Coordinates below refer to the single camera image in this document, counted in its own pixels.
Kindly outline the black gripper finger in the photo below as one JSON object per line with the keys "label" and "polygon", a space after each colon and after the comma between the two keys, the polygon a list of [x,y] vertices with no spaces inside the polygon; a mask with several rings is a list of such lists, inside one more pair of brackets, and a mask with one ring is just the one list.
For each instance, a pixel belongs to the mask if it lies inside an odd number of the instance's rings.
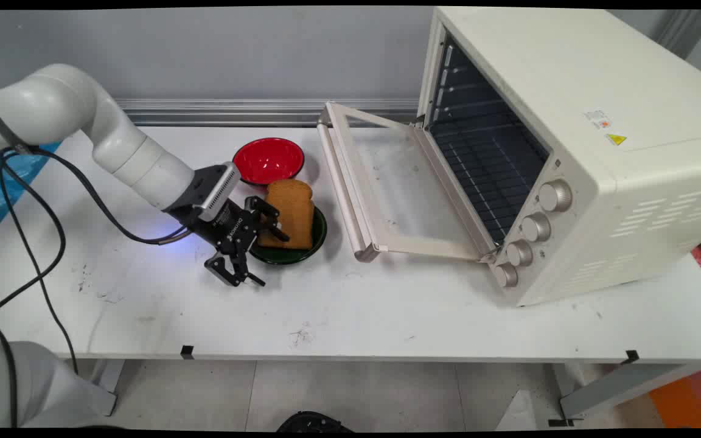
{"label": "black gripper finger", "polygon": [[281,231],[280,211],[261,197],[248,196],[245,198],[243,213],[245,213],[243,216],[243,230],[245,232],[254,235],[268,232],[281,242],[290,241],[290,237]]}
{"label": "black gripper finger", "polygon": [[256,285],[264,287],[265,281],[248,269],[247,254],[250,247],[216,246],[216,252],[204,261],[204,267],[230,287],[238,287],[246,280],[252,280]]}

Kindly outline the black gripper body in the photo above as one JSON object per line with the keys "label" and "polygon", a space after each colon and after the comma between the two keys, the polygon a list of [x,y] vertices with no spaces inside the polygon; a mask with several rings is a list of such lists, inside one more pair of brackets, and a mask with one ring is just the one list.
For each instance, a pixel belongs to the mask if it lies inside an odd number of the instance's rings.
{"label": "black gripper body", "polygon": [[188,204],[171,208],[168,214],[218,252],[231,256],[241,249],[248,250],[258,236],[261,211],[256,208],[260,206],[261,197],[250,196],[245,199],[245,207],[226,200],[220,213],[209,221],[199,219],[195,215],[197,209]]}

